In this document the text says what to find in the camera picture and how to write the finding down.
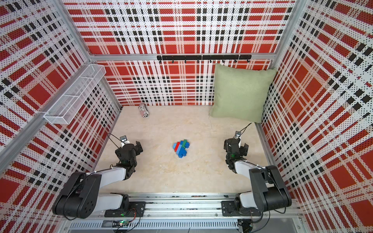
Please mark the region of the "light blue long lego brick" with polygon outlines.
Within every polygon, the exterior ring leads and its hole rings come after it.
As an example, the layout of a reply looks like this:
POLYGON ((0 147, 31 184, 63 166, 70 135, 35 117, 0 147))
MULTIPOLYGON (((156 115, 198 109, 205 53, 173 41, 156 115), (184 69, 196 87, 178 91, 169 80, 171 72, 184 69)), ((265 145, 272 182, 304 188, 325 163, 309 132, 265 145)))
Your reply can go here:
POLYGON ((179 146, 178 150, 177 150, 177 151, 175 151, 175 153, 176 153, 176 154, 178 155, 181 149, 182 149, 182 146, 181 146, 181 144, 180 144, 180 146, 179 146))

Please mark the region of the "red lego brick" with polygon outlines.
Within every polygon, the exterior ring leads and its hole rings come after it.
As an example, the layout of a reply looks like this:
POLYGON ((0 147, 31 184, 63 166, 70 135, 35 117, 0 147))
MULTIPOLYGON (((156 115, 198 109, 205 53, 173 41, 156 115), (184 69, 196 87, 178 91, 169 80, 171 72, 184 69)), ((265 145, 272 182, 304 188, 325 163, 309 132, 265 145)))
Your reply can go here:
POLYGON ((179 146, 180 146, 180 142, 177 142, 177 145, 176 145, 176 148, 174 149, 174 151, 177 151, 179 146))

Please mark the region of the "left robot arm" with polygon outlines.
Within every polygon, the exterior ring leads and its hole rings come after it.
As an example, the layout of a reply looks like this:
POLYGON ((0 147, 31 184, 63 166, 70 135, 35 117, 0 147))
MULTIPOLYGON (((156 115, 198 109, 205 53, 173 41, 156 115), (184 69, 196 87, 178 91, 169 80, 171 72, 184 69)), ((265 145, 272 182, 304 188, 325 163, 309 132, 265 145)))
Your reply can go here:
POLYGON ((129 210, 129 198, 126 194, 100 194, 100 189, 121 181, 128 180, 135 172, 137 156, 143 152, 139 141, 135 144, 122 143, 115 150, 119 162, 112 168, 91 173, 73 173, 52 206, 55 215, 67 220, 85 219, 92 213, 100 211, 129 210))

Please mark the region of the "green lego brick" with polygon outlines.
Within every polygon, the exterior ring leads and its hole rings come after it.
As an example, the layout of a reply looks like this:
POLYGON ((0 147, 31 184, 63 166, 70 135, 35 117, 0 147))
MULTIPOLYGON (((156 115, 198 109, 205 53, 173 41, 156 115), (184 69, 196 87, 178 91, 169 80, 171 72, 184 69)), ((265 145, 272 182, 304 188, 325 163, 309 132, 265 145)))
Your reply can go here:
POLYGON ((184 149, 185 149, 185 143, 186 143, 186 142, 188 142, 186 139, 180 142, 182 148, 184 148, 184 149))

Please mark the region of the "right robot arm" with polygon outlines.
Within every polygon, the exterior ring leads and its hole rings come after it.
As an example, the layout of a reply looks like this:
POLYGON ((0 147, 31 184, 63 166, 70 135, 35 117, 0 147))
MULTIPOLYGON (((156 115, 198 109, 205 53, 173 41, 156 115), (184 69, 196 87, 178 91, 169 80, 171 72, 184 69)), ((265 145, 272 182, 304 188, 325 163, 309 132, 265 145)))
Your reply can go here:
POLYGON ((235 197, 235 208, 239 214, 247 215, 254 209, 261 213, 285 210, 292 205, 292 198, 276 166, 262 167, 245 159, 249 146, 242 146, 240 137, 225 140, 223 148, 228 168, 248 178, 251 183, 251 191, 235 197))

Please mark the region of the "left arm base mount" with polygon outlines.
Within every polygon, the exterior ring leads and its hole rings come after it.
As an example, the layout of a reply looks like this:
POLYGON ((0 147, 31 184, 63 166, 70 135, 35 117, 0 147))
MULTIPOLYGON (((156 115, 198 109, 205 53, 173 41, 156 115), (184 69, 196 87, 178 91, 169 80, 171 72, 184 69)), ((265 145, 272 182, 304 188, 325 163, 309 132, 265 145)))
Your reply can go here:
POLYGON ((123 208, 106 210, 104 217, 143 217, 146 202, 129 202, 123 208))

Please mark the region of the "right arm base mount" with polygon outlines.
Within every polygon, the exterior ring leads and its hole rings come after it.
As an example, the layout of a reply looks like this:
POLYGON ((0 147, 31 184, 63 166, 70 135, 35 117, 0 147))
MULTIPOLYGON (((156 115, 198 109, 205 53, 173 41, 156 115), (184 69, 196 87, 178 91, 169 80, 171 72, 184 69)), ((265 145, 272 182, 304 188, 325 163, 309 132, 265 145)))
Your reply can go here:
POLYGON ((223 216, 261 216, 261 212, 253 207, 245 208, 234 201, 221 201, 223 216))

